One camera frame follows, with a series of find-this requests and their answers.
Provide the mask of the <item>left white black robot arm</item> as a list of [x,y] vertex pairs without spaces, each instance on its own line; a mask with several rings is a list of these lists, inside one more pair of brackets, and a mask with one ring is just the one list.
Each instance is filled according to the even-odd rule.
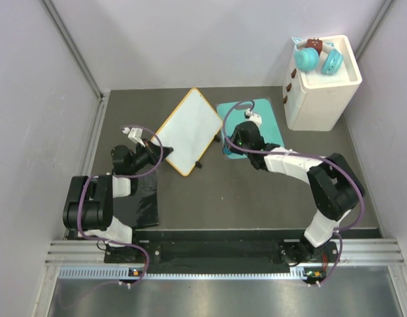
[[155,167],[173,152],[144,140],[134,151],[125,145],[111,150],[113,169],[105,175],[72,177],[67,194],[63,224],[66,229],[78,230],[77,215],[83,188],[86,186],[81,227],[88,236],[121,242],[119,254],[128,262],[141,256],[141,245],[133,240],[133,231],[159,224],[156,171],[140,178],[136,175],[148,165]]

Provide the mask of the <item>yellow framed whiteboard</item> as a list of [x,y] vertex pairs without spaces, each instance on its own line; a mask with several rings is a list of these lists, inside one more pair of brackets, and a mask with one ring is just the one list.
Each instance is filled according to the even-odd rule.
[[173,148],[166,160],[182,176],[188,176],[221,127],[222,119],[215,109],[197,88],[192,88],[156,135],[163,146]]

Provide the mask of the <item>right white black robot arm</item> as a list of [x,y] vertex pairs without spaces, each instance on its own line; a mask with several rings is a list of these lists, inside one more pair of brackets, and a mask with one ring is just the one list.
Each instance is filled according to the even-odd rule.
[[365,190],[338,153],[318,157],[267,143],[250,120],[224,136],[224,147],[227,152],[245,155],[257,170],[290,176],[309,185],[317,210],[299,242],[300,254],[307,261],[323,255],[324,245],[339,232],[340,223],[356,206],[360,206],[359,217],[363,216]]

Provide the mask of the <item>blue heart eraser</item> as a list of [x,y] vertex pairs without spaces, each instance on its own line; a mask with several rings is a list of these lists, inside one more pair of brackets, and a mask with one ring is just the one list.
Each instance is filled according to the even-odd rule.
[[225,148],[225,147],[222,149],[222,152],[226,156],[230,156],[232,154],[232,152],[228,148]]

